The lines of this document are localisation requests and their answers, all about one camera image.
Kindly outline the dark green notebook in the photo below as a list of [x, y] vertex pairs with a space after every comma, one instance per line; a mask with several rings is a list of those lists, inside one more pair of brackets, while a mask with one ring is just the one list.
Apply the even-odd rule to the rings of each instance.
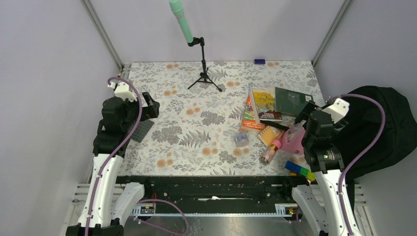
[[275, 110], [287, 115], [298, 115], [314, 98], [310, 94], [275, 87]]

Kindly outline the black student backpack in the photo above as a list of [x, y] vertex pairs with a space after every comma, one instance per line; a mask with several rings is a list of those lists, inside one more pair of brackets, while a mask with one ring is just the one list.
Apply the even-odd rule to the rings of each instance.
[[[362, 86], [342, 99], [350, 103], [344, 117], [347, 123], [333, 140], [345, 166], [352, 164], [345, 181], [351, 207], [355, 205], [354, 181], [368, 173], [397, 164], [417, 147], [417, 122], [408, 99], [391, 87]], [[358, 161], [354, 159], [377, 136], [381, 126], [380, 109], [366, 96], [377, 101], [385, 113], [385, 125], [376, 143]]]

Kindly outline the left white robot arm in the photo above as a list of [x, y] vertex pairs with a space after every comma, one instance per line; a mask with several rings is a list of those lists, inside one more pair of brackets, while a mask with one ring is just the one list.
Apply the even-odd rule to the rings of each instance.
[[113, 204], [119, 168], [124, 160], [130, 137], [141, 121], [157, 118], [159, 103], [148, 92], [141, 101], [111, 97], [103, 102], [102, 120], [93, 141], [93, 172], [83, 211], [67, 236], [122, 236], [124, 225], [138, 201], [147, 202], [152, 188], [144, 183], [128, 183]]

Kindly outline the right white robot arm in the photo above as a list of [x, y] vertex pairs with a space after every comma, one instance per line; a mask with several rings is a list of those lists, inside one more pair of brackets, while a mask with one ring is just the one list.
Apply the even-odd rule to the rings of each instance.
[[359, 236], [349, 205], [340, 151], [333, 144], [337, 124], [349, 111], [349, 103], [337, 98], [320, 108], [310, 102], [297, 117], [305, 129], [301, 141], [304, 157], [321, 191], [320, 205], [310, 185], [289, 184], [282, 189], [284, 200], [296, 202], [316, 236]]

